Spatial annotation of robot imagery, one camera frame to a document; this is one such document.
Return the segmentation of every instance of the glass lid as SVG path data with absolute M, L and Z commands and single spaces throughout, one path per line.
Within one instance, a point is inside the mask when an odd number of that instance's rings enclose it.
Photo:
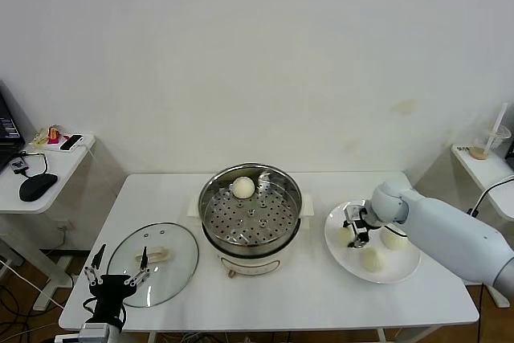
M 108 274 L 137 274 L 145 247 L 150 276 L 124 300 L 132 307 L 152 307 L 177 295 L 189 283 L 198 262 L 198 245 L 191 232 L 175 223 L 157 223 L 121 242 L 109 261 Z

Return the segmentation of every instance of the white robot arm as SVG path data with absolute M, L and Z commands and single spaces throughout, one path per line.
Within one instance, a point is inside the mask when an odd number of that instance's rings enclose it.
M 355 207 L 353 214 L 351 210 L 346 218 L 354 223 Z M 379 185 L 359 213 L 368 228 L 394 223 L 412 244 L 457 276 L 514 299 L 514 251 L 502 234 L 445 202 L 423 197 L 405 176 Z

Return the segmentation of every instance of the plastic cup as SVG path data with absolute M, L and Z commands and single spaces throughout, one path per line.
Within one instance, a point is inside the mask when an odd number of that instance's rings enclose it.
M 482 129 L 473 140 L 473 146 L 469 149 L 469 154 L 477 160 L 485 160 L 491 150 L 496 149 L 502 144 L 503 141 L 511 137 L 511 131 L 505 126 L 500 125 L 496 133 L 492 133 L 491 129 Z M 485 147 L 489 137 L 492 137 L 491 148 L 489 152 L 485 153 Z

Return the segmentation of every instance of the pot handle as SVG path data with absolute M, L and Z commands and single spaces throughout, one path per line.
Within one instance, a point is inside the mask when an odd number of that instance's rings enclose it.
M 303 194 L 302 197 L 302 210 L 300 211 L 299 218 L 302 219 L 301 230 L 310 229 L 310 218 L 314 216 L 314 205 L 312 204 L 312 196 L 310 194 Z
M 200 219 L 200 214 L 198 213 L 198 196 L 193 196 L 190 201 L 190 205 L 187 208 L 188 218 L 191 218 L 194 221 L 195 225 L 199 227 L 202 226 L 202 220 Z

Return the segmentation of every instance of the stainless steel steamer basket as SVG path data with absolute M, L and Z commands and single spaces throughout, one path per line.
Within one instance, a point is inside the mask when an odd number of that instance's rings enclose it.
M 248 177 L 255 192 L 246 199 L 232 194 L 232 182 Z M 225 169 L 203 187 L 198 211 L 208 239 L 240 258 L 270 255 L 298 231 L 302 195 L 295 181 L 273 166 L 241 164 Z

